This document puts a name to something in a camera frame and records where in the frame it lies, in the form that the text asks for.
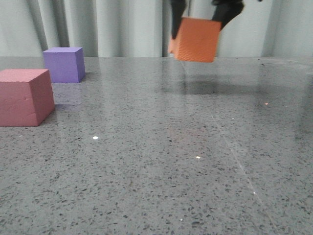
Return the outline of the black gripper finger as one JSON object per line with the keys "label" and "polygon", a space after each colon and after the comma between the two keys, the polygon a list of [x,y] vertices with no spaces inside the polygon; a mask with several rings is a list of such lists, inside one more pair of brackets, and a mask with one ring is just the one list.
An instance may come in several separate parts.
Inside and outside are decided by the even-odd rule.
{"label": "black gripper finger", "polygon": [[216,7],[212,20],[221,23],[221,30],[244,8],[242,0],[213,0],[211,4]]}
{"label": "black gripper finger", "polygon": [[175,39],[182,21],[182,15],[186,9],[186,1],[170,0],[170,5],[172,9],[172,39]]}

